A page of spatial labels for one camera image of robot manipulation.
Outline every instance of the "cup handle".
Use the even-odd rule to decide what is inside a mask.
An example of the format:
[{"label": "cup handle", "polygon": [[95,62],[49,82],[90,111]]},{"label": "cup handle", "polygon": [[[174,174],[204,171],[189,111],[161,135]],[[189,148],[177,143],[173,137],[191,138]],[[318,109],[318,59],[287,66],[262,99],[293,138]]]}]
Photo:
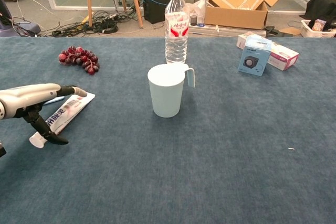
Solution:
[{"label": "cup handle", "polygon": [[185,70],[188,78],[188,85],[190,87],[195,87],[195,70],[193,68],[188,68]]}]

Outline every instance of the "white plastic cup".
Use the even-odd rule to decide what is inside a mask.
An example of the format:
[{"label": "white plastic cup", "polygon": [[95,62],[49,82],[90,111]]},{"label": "white plastic cup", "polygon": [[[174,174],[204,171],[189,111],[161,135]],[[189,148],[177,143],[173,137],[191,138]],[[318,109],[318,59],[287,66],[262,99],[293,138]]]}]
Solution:
[{"label": "white plastic cup", "polygon": [[195,72],[187,64],[161,64],[151,68],[148,81],[154,113],[162,118],[178,114],[187,71],[189,86],[195,87]]}]

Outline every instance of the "toothpaste tube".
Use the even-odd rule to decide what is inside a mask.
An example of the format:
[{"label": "toothpaste tube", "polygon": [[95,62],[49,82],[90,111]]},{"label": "toothpaste tube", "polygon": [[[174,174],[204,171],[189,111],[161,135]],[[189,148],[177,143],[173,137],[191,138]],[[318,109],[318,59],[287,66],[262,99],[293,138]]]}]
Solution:
[{"label": "toothpaste tube", "polygon": [[[95,94],[88,93],[86,97],[72,95],[70,98],[46,120],[51,131],[59,134],[65,126],[89,103],[95,98]],[[37,148],[43,148],[47,140],[38,132],[29,138],[31,144]]]}]

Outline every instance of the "white basket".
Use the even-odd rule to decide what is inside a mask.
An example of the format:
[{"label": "white basket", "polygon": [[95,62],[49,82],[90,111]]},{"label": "white basket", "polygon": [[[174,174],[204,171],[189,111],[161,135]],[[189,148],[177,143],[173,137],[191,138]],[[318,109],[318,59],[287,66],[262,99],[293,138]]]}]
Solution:
[{"label": "white basket", "polygon": [[332,38],[336,31],[313,31],[308,26],[310,20],[301,20],[301,35],[305,38]]}]

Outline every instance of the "blue carpet tabletop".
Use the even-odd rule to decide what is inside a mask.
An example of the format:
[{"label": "blue carpet tabletop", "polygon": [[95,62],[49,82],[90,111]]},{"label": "blue carpet tabletop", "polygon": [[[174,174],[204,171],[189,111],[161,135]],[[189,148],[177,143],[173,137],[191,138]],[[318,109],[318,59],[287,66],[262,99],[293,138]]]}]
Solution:
[{"label": "blue carpet tabletop", "polygon": [[[237,71],[235,38],[190,38],[196,88],[185,82],[164,119],[147,80],[163,38],[1,38],[0,90],[51,82],[96,97],[62,131],[68,145],[36,148],[23,119],[0,122],[0,223],[335,223],[336,40],[273,41],[300,58],[258,77]],[[59,64],[71,45],[100,71]]]}]

